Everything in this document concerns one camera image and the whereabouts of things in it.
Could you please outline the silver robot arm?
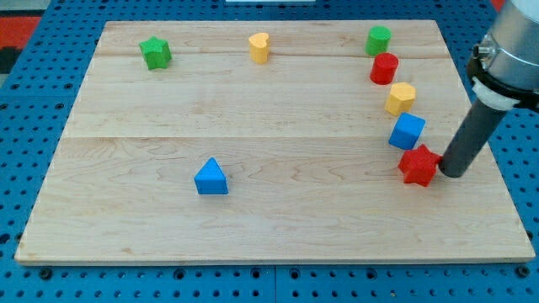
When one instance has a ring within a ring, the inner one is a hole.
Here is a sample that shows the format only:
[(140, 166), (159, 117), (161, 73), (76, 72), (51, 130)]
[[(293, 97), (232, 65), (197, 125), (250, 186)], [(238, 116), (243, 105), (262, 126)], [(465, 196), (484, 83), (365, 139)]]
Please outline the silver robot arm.
[(538, 0), (507, 0), (472, 49), (467, 75), (492, 109), (538, 110)]

